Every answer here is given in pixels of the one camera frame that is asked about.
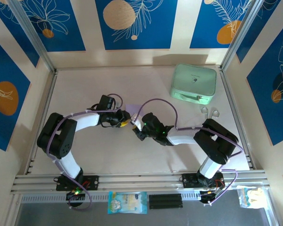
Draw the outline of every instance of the wire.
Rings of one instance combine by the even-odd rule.
[[[220,181],[220,183],[221,183],[223,186],[225,186],[225,184],[223,183],[222,180],[215,180],[215,181]]]
[[[94,104],[94,105],[92,105],[91,108],[90,108],[90,110],[95,111],[95,107],[96,107],[97,105],[99,105],[99,104]]]
[[[173,110],[175,111],[175,124],[174,124],[174,126],[175,126],[175,128],[177,129],[178,113],[177,113],[176,108],[174,107],[173,104],[171,104],[170,102],[168,102],[168,101],[166,101],[166,100],[164,100],[164,99],[161,99],[161,98],[150,99],[150,100],[146,101],[145,103],[143,103],[143,105],[142,105],[142,106],[140,107],[140,109],[138,110],[138,113],[137,113],[137,116],[135,117],[134,122],[136,122],[138,116],[140,115],[140,113],[141,113],[141,111],[142,111],[142,108],[143,108],[147,103],[149,103],[149,102],[151,102],[151,101],[154,101],[154,100],[160,100],[160,101],[166,102],[168,105],[170,105],[170,106],[173,108]]]
[[[231,183],[223,190],[223,192],[220,193],[220,195],[215,198],[212,202],[205,204],[205,205],[212,205],[214,202],[216,202],[231,186],[232,184],[236,181],[237,177],[238,177],[238,172],[234,169],[223,169],[223,172],[234,172],[236,173],[234,179],[231,181]]]
[[[117,106],[117,103],[115,102],[115,99],[113,99],[113,110],[115,109],[116,106]]]
[[[217,180],[215,180],[215,182],[216,182],[216,189],[218,189],[218,182],[217,182]]]
[[[121,96],[118,95],[118,94],[115,94],[115,93],[111,93],[111,94],[109,94],[108,96],[117,96],[117,97],[119,97],[120,100],[121,100],[121,105],[120,105],[118,108],[113,109],[113,110],[105,110],[105,111],[86,110],[86,111],[84,111],[84,112],[78,112],[78,113],[70,114],[70,115],[64,117],[64,118],[57,124],[56,128],[53,130],[52,135],[51,135],[51,137],[50,137],[50,139],[49,139],[49,142],[48,142],[48,144],[47,144],[47,147],[46,147],[46,154],[47,154],[47,156],[50,157],[50,158],[53,160],[53,162],[56,164],[57,168],[62,172],[62,174],[63,174],[65,177],[67,177],[69,180],[71,180],[73,183],[75,183],[79,188],[81,188],[81,189],[89,196],[90,203],[89,203],[88,207],[83,208],[83,209],[77,209],[77,208],[75,208],[74,210],[77,210],[77,211],[84,211],[84,210],[89,209],[89,208],[91,207],[92,197],[91,197],[91,195],[89,194],[89,192],[87,191],[87,189],[85,189],[80,183],[78,183],[78,182],[77,182],[76,180],[74,180],[71,176],[69,176],[67,173],[64,172],[63,167],[62,167],[62,166],[60,165],[60,163],[57,161],[57,160],[58,160],[57,157],[55,157],[55,156],[53,156],[53,155],[51,155],[51,154],[49,153],[50,146],[51,146],[51,143],[52,143],[52,141],[53,141],[53,138],[54,138],[55,134],[57,133],[58,129],[60,128],[60,126],[62,125],[62,123],[63,123],[66,119],[70,119],[70,118],[72,118],[72,117],[74,117],[74,116],[83,115],[83,114],[90,114],[90,113],[116,112],[117,110],[121,109],[121,107],[123,106],[123,99],[121,98]]]
[[[88,186],[90,185],[90,181],[85,181],[83,184],[82,184],[82,186],[84,187],[86,187],[86,189],[88,189]],[[70,204],[70,201],[72,200],[72,199],[74,199],[75,197],[79,197],[79,196],[82,196],[82,194],[80,193],[80,194],[74,194],[69,200],[68,200],[68,206],[71,206],[71,204]]]
[[[109,127],[112,127],[112,126],[104,126],[102,122],[100,123],[100,125],[101,125],[103,128],[109,128]]]

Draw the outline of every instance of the gray floor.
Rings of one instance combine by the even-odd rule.
[[[243,209],[235,190],[212,207],[199,201],[184,202],[182,209],[148,210],[143,214],[107,214],[106,202],[86,212],[66,204],[22,204],[16,226],[268,226],[264,209]]]

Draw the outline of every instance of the white table surface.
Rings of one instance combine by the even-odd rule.
[[[99,102],[101,95],[119,94],[124,104],[141,105],[152,98],[163,98],[177,109],[178,126],[200,125],[205,115],[202,105],[171,98],[169,90],[174,66],[111,67],[59,71],[47,117],[58,112],[69,115],[84,111]],[[216,119],[240,140],[229,102],[217,67],[216,94],[207,108],[220,112]],[[155,101],[144,107],[164,125],[174,125],[173,109]],[[76,133],[72,153],[85,173],[140,173],[197,171],[206,158],[198,145],[162,146],[151,138],[140,141],[132,125],[124,128],[89,127]],[[245,155],[233,157],[223,169],[249,170]],[[57,174],[59,170],[46,154],[38,149],[32,174]]]

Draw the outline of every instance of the plastic bag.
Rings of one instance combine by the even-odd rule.
[[[109,192],[108,214],[147,213],[146,192]]]
[[[237,186],[240,206],[259,209],[267,207],[266,194],[261,187]]]

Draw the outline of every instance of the purple cable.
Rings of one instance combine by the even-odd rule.
[[[147,103],[149,103],[149,102],[151,102],[151,101],[154,101],[154,100],[160,100],[160,101],[166,102],[167,104],[169,104],[169,105],[174,109],[174,111],[175,111],[175,124],[174,124],[174,126],[175,126],[175,128],[177,128],[178,113],[177,113],[176,108],[175,108],[170,102],[168,102],[168,101],[166,101],[166,100],[164,100],[164,99],[161,99],[161,98],[154,98],[154,99],[151,99],[151,100],[146,101],[146,102],[140,107],[140,109],[138,110],[138,113],[137,113],[137,116],[136,116],[134,122],[137,120],[138,116],[140,115],[140,113],[141,113],[141,111],[142,111],[142,108],[143,108]]]
[[[214,199],[211,203],[205,204],[205,205],[212,205],[214,202],[216,202],[232,186],[232,184],[236,181],[236,179],[238,177],[238,172],[234,169],[223,169],[222,171],[223,172],[234,172],[234,173],[236,173],[236,176],[231,181],[231,183],[225,188],[225,190],[216,199]]]
[[[114,109],[114,110],[105,110],[105,111],[91,111],[91,110],[86,110],[84,112],[78,112],[78,113],[75,113],[75,114],[71,114],[71,115],[68,115],[66,117],[64,117],[56,126],[56,128],[54,129],[54,131],[52,132],[52,135],[49,139],[49,142],[47,144],[47,148],[46,148],[46,154],[48,157],[50,157],[54,163],[56,164],[57,168],[63,172],[63,175],[65,177],[67,177],[68,179],[70,179],[72,182],[74,182],[76,185],[78,185],[78,187],[80,187],[88,196],[89,196],[89,199],[90,199],[90,203],[88,205],[88,207],[84,208],[84,209],[74,209],[74,210],[77,210],[77,211],[83,211],[83,210],[87,210],[91,207],[91,203],[92,203],[92,197],[91,195],[89,194],[89,192],[87,191],[87,189],[85,189],[81,184],[79,184],[77,181],[75,181],[73,178],[71,178],[67,173],[64,172],[64,169],[62,168],[62,166],[59,164],[59,162],[57,162],[57,158],[55,156],[51,156],[50,153],[49,153],[49,149],[50,149],[50,145],[53,141],[53,138],[55,136],[55,134],[57,133],[59,127],[62,125],[62,123],[66,120],[66,119],[69,119],[69,118],[72,118],[74,116],[78,116],[78,115],[83,115],[83,114],[89,114],[89,113],[103,113],[103,112],[116,112],[118,111],[119,109],[121,109],[121,107],[123,106],[123,99],[121,98],[120,95],[118,94],[115,94],[115,93],[111,93],[109,94],[108,96],[117,96],[121,99],[121,105]]]

